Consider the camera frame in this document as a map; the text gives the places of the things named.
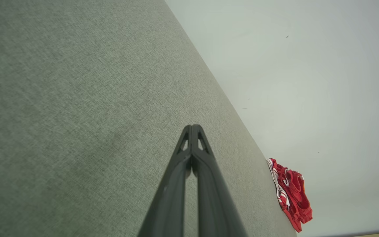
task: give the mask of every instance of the red garment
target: red garment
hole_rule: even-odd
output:
[[[305,195],[304,177],[296,171],[278,165],[275,159],[268,159],[267,163],[275,181],[280,207],[293,228],[301,232],[301,222],[305,224],[313,218],[313,210]]]

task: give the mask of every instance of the fabric texture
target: fabric texture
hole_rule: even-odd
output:
[[[265,158],[163,1],[0,0],[0,236],[135,236],[194,123],[247,233],[296,236]]]
[[[304,177],[297,171],[277,164],[275,159],[268,159],[267,164],[275,182],[280,207],[293,228],[301,232],[301,223],[305,224],[313,219],[313,210],[305,194]]]

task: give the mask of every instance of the gray fabric surface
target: gray fabric surface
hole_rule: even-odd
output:
[[[250,236],[296,236],[265,159],[163,1],[0,0],[0,236],[135,236],[187,124]],[[196,178],[185,234],[197,236]]]

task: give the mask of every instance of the red and white striped fabric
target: red and white striped fabric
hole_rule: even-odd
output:
[[[268,159],[267,164],[276,185],[280,207],[293,228],[301,232],[301,223],[305,224],[313,218],[313,210],[305,195],[304,177],[296,171],[277,164],[275,159]]]
[[[278,183],[278,176],[279,175],[277,174],[276,160],[275,159],[268,159],[267,164],[269,165],[270,172],[273,176],[274,184],[276,185],[276,192],[277,192],[276,194],[277,194],[277,199],[279,200],[280,206],[282,206],[283,208],[287,208],[287,210],[289,210],[290,203],[289,203],[288,195],[283,190],[282,186],[280,186]]]

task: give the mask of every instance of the red cloth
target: red cloth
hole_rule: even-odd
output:
[[[277,164],[275,159],[269,159],[268,164],[275,183],[275,177],[277,177],[276,188],[280,207],[292,223],[293,228],[297,232],[301,232],[301,222],[305,224],[313,218],[313,210],[305,195],[304,177],[296,171]],[[283,201],[285,196],[289,200],[289,205],[286,200]]]

